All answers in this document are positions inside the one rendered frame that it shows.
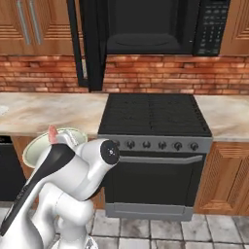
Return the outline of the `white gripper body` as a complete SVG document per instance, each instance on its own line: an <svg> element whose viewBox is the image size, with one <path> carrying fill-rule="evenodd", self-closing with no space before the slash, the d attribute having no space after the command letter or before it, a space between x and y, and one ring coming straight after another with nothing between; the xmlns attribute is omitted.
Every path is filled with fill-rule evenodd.
<svg viewBox="0 0 249 249"><path fill-rule="evenodd" d="M61 133L59 133L56 136L56 140L58 143L67 144L69 147L76 147L78 145L78 141L68 130L63 130Z"/></svg>

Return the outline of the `pink raw steak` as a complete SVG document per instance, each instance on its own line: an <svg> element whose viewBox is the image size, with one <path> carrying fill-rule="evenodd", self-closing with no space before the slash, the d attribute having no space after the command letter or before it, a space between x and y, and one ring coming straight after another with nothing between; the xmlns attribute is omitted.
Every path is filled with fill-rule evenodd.
<svg viewBox="0 0 249 249"><path fill-rule="evenodd" d="M49 141L51 144L55 144L57 142L56 136L57 136L57 130L56 127L54 125L50 125L49 126Z"/></svg>

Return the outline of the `pale green bowl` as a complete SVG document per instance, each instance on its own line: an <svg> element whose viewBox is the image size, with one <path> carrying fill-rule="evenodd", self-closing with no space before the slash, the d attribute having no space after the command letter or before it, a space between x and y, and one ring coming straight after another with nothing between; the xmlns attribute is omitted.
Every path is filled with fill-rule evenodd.
<svg viewBox="0 0 249 249"><path fill-rule="evenodd" d="M63 130L70 131L73 136L78 141L78 145L86 143L88 141L88 137L85 133L81 132L80 130L72 127L66 127L66 128L60 128L57 131L57 134L61 133ZM24 163L34 168L36 166L38 158L40 158L40 155L42 152L47 149L51 145L49 141L48 133L43 133L40 136L33 139L24 149L22 153L22 159Z"/></svg>

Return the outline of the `black oven door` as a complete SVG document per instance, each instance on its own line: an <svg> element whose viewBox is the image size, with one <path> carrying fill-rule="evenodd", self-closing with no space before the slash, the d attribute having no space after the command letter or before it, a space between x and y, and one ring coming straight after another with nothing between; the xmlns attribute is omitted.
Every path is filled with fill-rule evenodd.
<svg viewBox="0 0 249 249"><path fill-rule="evenodd" d="M105 176L107 203L182 205L193 207L206 159L196 153L150 153L121 157L188 158L202 156L190 164L121 162Z"/></svg>

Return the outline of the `black microwave door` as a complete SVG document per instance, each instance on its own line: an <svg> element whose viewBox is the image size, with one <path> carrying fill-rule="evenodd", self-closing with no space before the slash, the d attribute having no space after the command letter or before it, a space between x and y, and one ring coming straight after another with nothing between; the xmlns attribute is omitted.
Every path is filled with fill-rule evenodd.
<svg viewBox="0 0 249 249"><path fill-rule="evenodd" d="M66 0L76 73L80 87L102 91L109 35L107 0L79 0L84 52L78 32L75 0Z"/></svg>

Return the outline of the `black microwave oven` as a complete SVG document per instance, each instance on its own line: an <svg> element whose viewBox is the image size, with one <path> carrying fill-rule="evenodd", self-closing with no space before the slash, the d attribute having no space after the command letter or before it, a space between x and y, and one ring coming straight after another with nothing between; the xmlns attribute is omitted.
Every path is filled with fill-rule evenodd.
<svg viewBox="0 0 249 249"><path fill-rule="evenodd" d="M81 0L100 54L220 52L231 0Z"/></svg>

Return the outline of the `wooden base cupboard door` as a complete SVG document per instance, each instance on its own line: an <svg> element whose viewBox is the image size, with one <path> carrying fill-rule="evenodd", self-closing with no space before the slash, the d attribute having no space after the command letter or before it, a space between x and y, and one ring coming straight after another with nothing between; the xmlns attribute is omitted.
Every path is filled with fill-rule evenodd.
<svg viewBox="0 0 249 249"><path fill-rule="evenodd" d="M249 142L212 144L195 213L249 216Z"/></svg>

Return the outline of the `black dishwasher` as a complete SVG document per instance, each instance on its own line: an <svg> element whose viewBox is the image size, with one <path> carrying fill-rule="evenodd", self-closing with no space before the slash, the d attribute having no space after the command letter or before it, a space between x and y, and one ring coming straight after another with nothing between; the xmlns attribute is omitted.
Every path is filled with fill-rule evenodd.
<svg viewBox="0 0 249 249"><path fill-rule="evenodd" d="M0 201L14 201L25 182L11 137L0 135Z"/></svg>

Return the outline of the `black and grey stove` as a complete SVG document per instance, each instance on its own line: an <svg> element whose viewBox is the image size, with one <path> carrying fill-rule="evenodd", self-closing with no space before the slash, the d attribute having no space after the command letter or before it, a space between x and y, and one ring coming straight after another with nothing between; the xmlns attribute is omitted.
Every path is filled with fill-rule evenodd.
<svg viewBox="0 0 249 249"><path fill-rule="evenodd" d="M111 93L97 132L99 138L118 140L120 156L150 153L196 153L208 155L213 137L191 94L184 93ZM135 146L129 149L126 142ZM151 148L143 148L143 142ZM161 150L159 143L166 148ZM173 145L182 144L176 151ZM190 147L196 142L198 149Z"/></svg>

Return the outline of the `grey oven drawer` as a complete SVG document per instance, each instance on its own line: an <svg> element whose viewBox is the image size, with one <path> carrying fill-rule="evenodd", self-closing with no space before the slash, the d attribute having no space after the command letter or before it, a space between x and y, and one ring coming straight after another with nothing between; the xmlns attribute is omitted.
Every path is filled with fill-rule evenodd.
<svg viewBox="0 0 249 249"><path fill-rule="evenodd" d="M162 221L191 221L194 209L182 205L106 203L105 213L108 218L126 218Z"/></svg>

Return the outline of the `wooden wall cupboard door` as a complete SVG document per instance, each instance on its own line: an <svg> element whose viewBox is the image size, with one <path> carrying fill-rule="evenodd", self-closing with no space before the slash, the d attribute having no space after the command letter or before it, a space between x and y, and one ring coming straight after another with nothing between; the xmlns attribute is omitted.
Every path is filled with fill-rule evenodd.
<svg viewBox="0 0 249 249"><path fill-rule="evenodd" d="M249 55L249 0L231 0L221 55Z"/></svg>
<svg viewBox="0 0 249 249"><path fill-rule="evenodd" d="M25 38L19 19L17 0L0 0L0 53L23 54Z"/></svg>
<svg viewBox="0 0 249 249"><path fill-rule="evenodd" d="M35 37L37 54L72 55L73 46L66 0L34 0L34 4L42 34L42 45L38 45Z"/></svg>

